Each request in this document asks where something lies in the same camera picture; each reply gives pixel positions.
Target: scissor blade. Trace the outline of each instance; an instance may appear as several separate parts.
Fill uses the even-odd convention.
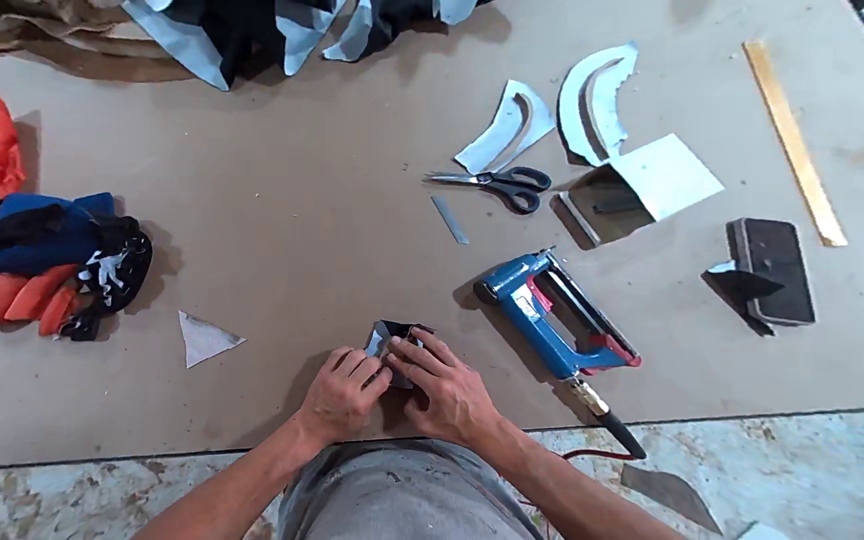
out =
[[[431,172],[425,175],[425,179],[428,182],[442,182],[446,184],[481,184],[478,177],[461,173]]]

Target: finger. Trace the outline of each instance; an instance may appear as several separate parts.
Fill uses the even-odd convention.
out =
[[[339,365],[339,361],[342,360],[342,357],[344,357],[351,350],[353,350],[353,348],[348,345],[343,345],[336,350],[332,350],[332,352],[328,356],[328,359],[325,361],[324,365],[321,366],[321,369],[319,371],[335,371],[335,366]]]
[[[388,366],[382,366],[372,382],[362,390],[362,395],[370,402],[378,399],[379,396],[389,389],[389,384],[392,382],[392,370]]]
[[[420,433],[426,431],[426,411],[422,410],[417,399],[411,398],[406,401],[404,412],[405,417],[409,419],[409,422],[412,422]]]
[[[382,367],[382,362],[379,361],[375,356],[369,356],[368,358],[362,360],[362,362],[352,371],[352,374],[348,376],[349,380],[352,381],[355,385],[358,385],[361,388],[366,384],[366,381],[369,380],[369,377],[376,374],[379,368]]]
[[[362,349],[347,352],[342,359],[342,363],[339,364],[339,367],[335,368],[335,373],[348,377],[353,373],[355,368],[359,367],[360,362],[366,360],[367,356],[366,351]]]
[[[410,361],[425,368],[425,371],[439,377],[449,373],[449,366],[439,361],[431,351],[423,349],[408,341],[393,337],[389,342],[389,349],[400,358],[405,357]]]
[[[446,342],[435,336],[434,333],[424,330],[418,326],[412,326],[412,336],[418,338],[426,349],[432,353],[445,365],[456,367],[465,365],[452,351]]]
[[[415,364],[402,361],[401,358],[392,352],[385,355],[385,360],[390,363],[391,367],[397,369],[399,373],[411,379],[412,382],[418,385],[422,390],[425,390],[426,393],[433,385],[435,385],[435,382],[438,379],[436,375],[427,372],[425,369]]]

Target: wooden block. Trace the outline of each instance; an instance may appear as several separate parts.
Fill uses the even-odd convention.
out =
[[[772,116],[772,122],[778,132],[782,148],[785,149],[789,165],[795,173],[798,188],[805,197],[805,204],[819,230],[822,244],[833,248],[848,245],[849,241],[846,240],[845,232],[842,231],[839,220],[835,217],[833,205],[826,196],[826,190],[822,188],[822,180],[819,179],[819,173],[812,163],[806,142],[802,139],[799,124],[792,115],[786,92],[783,91],[772,69],[772,61],[769,59],[765,43],[753,39],[742,43],[742,47],[749,58],[751,72],[755,75],[758,89],[765,99],[765,106]]]

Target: floor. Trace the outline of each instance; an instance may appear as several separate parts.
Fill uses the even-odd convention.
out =
[[[697,490],[725,538],[762,522],[791,540],[864,540],[864,412],[633,427],[649,459]],[[620,450],[601,429],[535,432],[550,450]],[[126,539],[152,516],[240,456],[238,453],[132,459],[0,470],[0,540]],[[619,484],[623,462],[573,463],[642,505],[688,538],[721,538]],[[279,500],[249,540],[275,538]],[[558,537],[534,508],[538,528]]]

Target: table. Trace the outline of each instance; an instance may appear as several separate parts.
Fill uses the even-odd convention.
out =
[[[846,248],[819,243],[741,53],[750,38],[771,46]],[[619,96],[625,151],[676,133],[725,191],[581,251],[547,203],[522,217],[420,182],[457,168],[450,157],[490,122],[507,79],[551,106],[572,65],[629,40],[641,56]],[[864,408],[864,29],[844,0],[497,0],[448,35],[407,31],[359,63],[313,57],[282,79],[270,70],[222,93],[0,55],[31,186],[109,190],[156,248],[99,342],[0,331],[0,465],[251,447],[298,408],[326,353],[364,345],[380,318],[438,329],[522,428],[580,425],[522,338],[469,296],[492,267],[550,244],[642,354],[594,380],[626,421]],[[516,163],[560,189],[589,170],[555,134]],[[816,325],[758,337],[702,282],[741,216],[798,224]],[[247,341],[186,370],[178,310]],[[414,435],[401,398],[362,436]]]

